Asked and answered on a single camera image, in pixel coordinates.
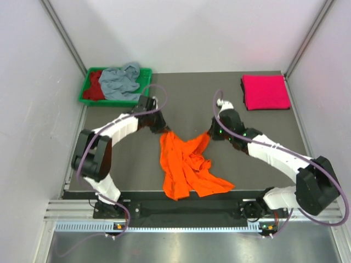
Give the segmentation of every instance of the green bin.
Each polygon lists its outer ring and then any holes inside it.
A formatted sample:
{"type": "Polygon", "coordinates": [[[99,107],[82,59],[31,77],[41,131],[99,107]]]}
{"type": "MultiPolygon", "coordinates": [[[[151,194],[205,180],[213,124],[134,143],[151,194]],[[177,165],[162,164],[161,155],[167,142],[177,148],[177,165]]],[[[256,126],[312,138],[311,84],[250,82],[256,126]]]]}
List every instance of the green bin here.
{"type": "MultiPolygon", "coordinates": [[[[86,79],[83,83],[82,90],[79,94],[78,101],[84,103],[87,106],[102,106],[102,107],[133,107],[133,106],[135,106],[138,103],[138,101],[136,101],[136,100],[133,100],[133,101],[131,101],[131,100],[98,100],[98,101],[93,101],[93,100],[83,99],[83,92],[90,88],[90,84],[91,84],[90,79],[89,79],[90,73],[96,72],[98,70],[105,70],[106,68],[108,68],[108,67],[91,67],[88,70],[86,79]]],[[[143,89],[151,83],[151,75],[152,75],[152,69],[141,68],[140,75],[137,78],[137,83],[140,84],[140,87],[139,87],[139,89],[137,89],[133,93],[141,93],[143,91],[143,89]]],[[[144,92],[144,95],[145,96],[149,95],[149,89],[147,89],[144,92]]]]}

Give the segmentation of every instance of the crumpled orange fabric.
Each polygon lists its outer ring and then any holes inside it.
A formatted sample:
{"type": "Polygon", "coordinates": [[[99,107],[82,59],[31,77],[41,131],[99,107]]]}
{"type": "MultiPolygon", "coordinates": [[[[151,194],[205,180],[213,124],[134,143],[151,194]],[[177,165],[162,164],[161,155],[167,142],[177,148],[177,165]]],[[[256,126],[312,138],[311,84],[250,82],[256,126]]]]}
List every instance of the crumpled orange fabric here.
{"type": "Polygon", "coordinates": [[[203,197],[226,193],[234,188],[232,183],[209,173],[211,161],[202,156],[209,141],[207,133],[187,142],[172,131],[162,134],[160,163],[165,171],[163,190],[166,196],[179,200],[188,197],[191,190],[203,197]]]}

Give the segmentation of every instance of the white backdrop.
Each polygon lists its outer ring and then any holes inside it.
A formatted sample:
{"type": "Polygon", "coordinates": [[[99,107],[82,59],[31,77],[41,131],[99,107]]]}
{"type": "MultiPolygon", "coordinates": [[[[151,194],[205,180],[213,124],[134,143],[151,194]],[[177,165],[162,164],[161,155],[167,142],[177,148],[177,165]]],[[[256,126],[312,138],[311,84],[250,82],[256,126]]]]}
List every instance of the white backdrop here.
{"type": "Polygon", "coordinates": [[[331,160],[351,201],[350,13],[350,0],[335,1],[289,83],[314,154],[331,160]]]}
{"type": "Polygon", "coordinates": [[[69,163],[83,75],[38,0],[3,2],[0,34],[0,261],[28,263],[69,163]]]}
{"type": "Polygon", "coordinates": [[[323,0],[51,0],[86,67],[285,71],[323,0]]]}

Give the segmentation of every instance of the gray-blue towel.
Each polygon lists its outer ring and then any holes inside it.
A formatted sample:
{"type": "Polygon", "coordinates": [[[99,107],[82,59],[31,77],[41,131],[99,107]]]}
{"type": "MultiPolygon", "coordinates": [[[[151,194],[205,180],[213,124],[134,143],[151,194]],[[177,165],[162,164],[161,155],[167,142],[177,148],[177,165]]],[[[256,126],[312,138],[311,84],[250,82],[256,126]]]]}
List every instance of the gray-blue towel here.
{"type": "Polygon", "coordinates": [[[140,84],[140,67],[136,62],[125,64],[120,70],[115,67],[103,70],[99,83],[106,100],[139,100],[140,94],[133,94],[140,84]]]}

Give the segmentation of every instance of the folded red cloth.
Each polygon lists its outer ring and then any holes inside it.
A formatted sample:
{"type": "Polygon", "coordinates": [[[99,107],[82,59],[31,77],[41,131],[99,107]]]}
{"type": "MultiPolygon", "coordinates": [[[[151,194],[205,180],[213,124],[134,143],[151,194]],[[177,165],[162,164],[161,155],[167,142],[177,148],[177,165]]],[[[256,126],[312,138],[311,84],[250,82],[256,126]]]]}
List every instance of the folded red cloth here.
{"type": "Polygon", "coordinates": [[[105,96],[101,90],[99,83],[99,78],[101,76],[102,70],[97,70],[96,72],[91,72],[89,75],[90,79],[90,88],[83,92],[83,99],[85,100],[104,100],[105,96]]]}
{"type": "Polygon", "coordinates": [[[290,108],[290,99],[282,75],[243,75],[242,85],[244,102],[249,111],[290,108]]]}

